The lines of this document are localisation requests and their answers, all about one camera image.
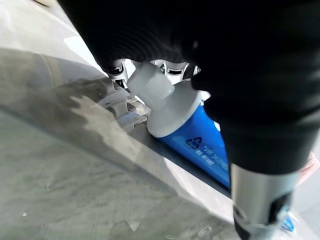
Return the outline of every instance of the white screw cap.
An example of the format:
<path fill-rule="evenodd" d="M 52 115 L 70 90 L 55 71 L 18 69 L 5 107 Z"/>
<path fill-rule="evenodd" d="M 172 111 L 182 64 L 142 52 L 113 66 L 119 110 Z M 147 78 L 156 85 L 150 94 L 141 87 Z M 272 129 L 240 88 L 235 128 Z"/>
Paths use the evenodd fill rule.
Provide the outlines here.
<path fill-rule="evenodd" d="M 150 62 L 143 62 L 137 67 L 127 86 L 130 93 L 138 96 L 150 109 L 161 107 L 175 90 L 160 68 Z"/>

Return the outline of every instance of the black fabric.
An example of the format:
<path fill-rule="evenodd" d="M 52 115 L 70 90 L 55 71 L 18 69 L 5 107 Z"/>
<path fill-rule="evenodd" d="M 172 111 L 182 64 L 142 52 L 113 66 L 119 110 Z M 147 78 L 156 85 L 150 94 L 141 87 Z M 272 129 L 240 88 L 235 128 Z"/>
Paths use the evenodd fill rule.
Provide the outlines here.
<path fill-rule="evenodd" d="M 228 159 L 301 168 L 320 124 L 318 0 L 59 0 L 102 68 L 120 58 L 188 61 Z"/>
<path fill-rule="evenodd" d="M 241 238 L 241 240 L 249 240 L 250 239 L 249 232 L 247 232 L 245 229 L 243 229 L 236 220 L 234 221 L 234 227 L 235 227 L 235 230 L 238 233 L 239 237 Z"/>

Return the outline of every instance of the gray surface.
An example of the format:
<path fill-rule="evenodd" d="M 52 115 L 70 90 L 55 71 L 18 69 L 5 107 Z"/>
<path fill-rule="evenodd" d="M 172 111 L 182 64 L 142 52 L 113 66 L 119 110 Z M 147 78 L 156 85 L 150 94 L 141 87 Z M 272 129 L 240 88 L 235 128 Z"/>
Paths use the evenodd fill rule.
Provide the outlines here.
<path fill-rule="evenodd" d="M 155 152 L 143 124 L 123 131 L 95 103 L 101 86 L 78 81 L 2 103 L 23 121 L 0 116 L 0 238 L 238 239 L 231 200 L 168 148 Z M 296 217 L 295 239 L 318 240 Z"/>
<path fill-rule="evenodd" d="M 320 136 L 318 136 L 313 152 L 320 158 Z M 308 225 L 320 235 L 320 170 L 302 183 L 295 192 L 294 208 Z"/>

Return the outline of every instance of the white object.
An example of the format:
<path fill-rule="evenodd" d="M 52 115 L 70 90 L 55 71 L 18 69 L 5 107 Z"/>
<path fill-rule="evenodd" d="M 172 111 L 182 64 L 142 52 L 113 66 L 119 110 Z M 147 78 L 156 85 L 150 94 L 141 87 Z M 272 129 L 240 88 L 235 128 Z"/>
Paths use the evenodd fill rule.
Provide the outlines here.
<path fill-rule="evenodd" d="M 173 86 L 160 69 L 149 62 L 136 69 L 128 80 L 128 88 L 151 108 L 147 129 L 156 138 L 178 130 L 202 100 L 200 91 L 194 90 L 189 81 Z"/>

